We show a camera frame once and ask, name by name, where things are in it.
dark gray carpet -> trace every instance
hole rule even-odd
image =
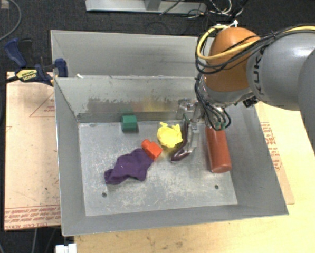
[[[6,71],[16,69],[16,64],[4,53],[4,44],[14,38],[31,38],[34,56],[51,63],[50,30],[104,31],[119,33],[198,35],[208,24],[219,19],[213,18],[195,22],[178,15],[138,13],[87,13],[85,0],[14,0],[22,11],[22,22],[8,38],[0,41],[0,80]],[[300,23],[315,23],[315,0],[249,0],[238,18],[240,26],[258,34]],[[8,32],[17,21],[17,10],[0,9],[0,36]],[[1,87],[5,109],[5,87]],[[34,230],[4,232],[4,153],[5,122],[0,125],[0,241],[5,252],[31,252]],[[51,228],[39,229],[36,251],[43,252],[52,234]],[[54,236],[53,244],[62,243],[60,230]]]

purple cloth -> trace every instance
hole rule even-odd
[[[142,148],[117,158],[115,167],[104,172],[106,184],[120,184],[129,177],[144,181],[153,159]]]

gray tray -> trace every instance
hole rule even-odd
[[[118,156],[144,139],[158,142],[160,121],[180,122],[177,101],[195,98],[194,79],[86,76],[56,78],[54,87],[64,236],[288,214],[254,108],[227,108],[232,171],[209,171],[199,124],[199,146],[188,158],[171,163],[164,150],[145,181],[107,186],[103,173]],[[138,132],[121,130],[129,113]]]

yellow cable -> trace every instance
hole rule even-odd
[[[240,50],[243,50],[245,49],[246,47],[252,45],[253,43],[255,43],[257,40],[255,41],[251,41],[251,42],[248,42],[248,43],[244,43],[240,46],[237,46],[237,47],[234,47],[228,51],[225,51],[225,52],[222,52],[222,53],[218,53],[218,54],[215,54],[215,55],[212,55],[212,56],[204,56],[204,55],[201,55],[201,47],[203,45],[203,42],[205,41],[205,39],[213,32],[215,31],[216,29],[224,29],[224,28],[227,28],[229,26],[226,26],[226,25],[217,25],[217,26],[214,26],[212,28],[210,28],[202,37],[201,39],[199,40],[198,42],[198,45],[197,45],[197,49],[196,49],[196,52],[197,52],[197,55],[199,58],[201,59],[205,59],[205,60],[208,60],[208,59],[217,59],[217,58],[221,58],[223,56],[226,56],[226,55],[229,55],[233,52],[236,52],[236,51],[240,51]],[[286,31],[284,31],[283,33],[286,33],[286,32],[292,32],[292,31],[298,31],[298,30],[314,30],[315,31],[315,26],[300,26],[300,27],[295,27],[295,28],[292,28],[292,29],[288,29]]]

cardboard sheet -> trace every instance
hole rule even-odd
[[[7,85],[4,229],[61,224],[54,89]]]

